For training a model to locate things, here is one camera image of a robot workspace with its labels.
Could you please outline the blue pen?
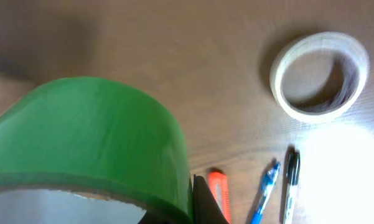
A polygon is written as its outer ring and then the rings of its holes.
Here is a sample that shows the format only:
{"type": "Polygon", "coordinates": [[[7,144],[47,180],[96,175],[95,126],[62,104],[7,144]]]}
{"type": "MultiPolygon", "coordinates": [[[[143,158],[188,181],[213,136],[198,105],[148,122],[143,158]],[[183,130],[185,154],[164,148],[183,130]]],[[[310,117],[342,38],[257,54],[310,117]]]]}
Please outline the blue pen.
{"type": "Polygon", "coordinates": [[[261,179],[261,187],[259,188],[259,200],[252,216],[251,224],[260,224],[265,207],[276,185],[280,167],[280,162],[275,159],[265,170],[264,176],[261,179]]]}

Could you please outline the orange utility knife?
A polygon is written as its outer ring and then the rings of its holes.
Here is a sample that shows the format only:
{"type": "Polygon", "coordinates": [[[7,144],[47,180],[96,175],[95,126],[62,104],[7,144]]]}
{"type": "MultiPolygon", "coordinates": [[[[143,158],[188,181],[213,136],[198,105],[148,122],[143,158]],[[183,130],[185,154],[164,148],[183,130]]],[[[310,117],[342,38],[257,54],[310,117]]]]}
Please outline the orange utility knife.
{"type": "Polygon", "coordinates": [[[212,169],[208,174],[208,185],[225,220],[231,223],[227,175],[221,170],[212,169]]]}

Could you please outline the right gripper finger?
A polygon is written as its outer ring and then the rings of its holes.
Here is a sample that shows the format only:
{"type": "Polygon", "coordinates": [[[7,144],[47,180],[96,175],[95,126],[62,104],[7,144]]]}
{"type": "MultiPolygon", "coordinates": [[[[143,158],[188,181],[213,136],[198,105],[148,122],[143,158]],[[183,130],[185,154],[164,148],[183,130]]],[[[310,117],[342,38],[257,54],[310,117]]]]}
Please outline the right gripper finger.
{"type": "Polygon", "coordinates": [[[194,175],[192,199],[194,224],[228,224],[202,176],[194,175]]]}

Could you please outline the green tape roll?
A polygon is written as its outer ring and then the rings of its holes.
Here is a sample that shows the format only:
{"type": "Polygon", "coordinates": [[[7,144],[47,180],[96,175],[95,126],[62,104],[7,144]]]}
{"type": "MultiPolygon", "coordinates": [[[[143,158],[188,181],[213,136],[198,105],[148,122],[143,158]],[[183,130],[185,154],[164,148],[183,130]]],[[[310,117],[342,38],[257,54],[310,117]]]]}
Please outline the green tape roll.
{"type": "Polygon", "coordinates": [[[46,83],[0,115],[0,189],[53,187],[134,202],[192,223],[182,130],[154,98],[112,80],[46,83]]]}

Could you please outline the beige masking tape roll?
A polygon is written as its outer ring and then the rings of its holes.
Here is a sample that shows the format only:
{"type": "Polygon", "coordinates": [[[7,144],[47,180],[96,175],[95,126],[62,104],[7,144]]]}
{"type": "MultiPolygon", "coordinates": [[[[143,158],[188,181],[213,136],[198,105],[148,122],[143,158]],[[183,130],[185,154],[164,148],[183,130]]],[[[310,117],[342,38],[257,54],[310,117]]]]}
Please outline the beige masking tape roll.
{"type": "Polygon", "coordinates": [[[269,84],[275,101],[290,117],[304,123],[326,123],[351,108],[361,95],[369,73],[370,58],[361,42],[340,32],[320,32],[295,39],[279,51],[271,66],[269,84]],[[282,88],[287,69],[298,58],[323,50],[335,52],[342,62],[342,87],[324,103],[303,107],[292,105],[282,88]]]}

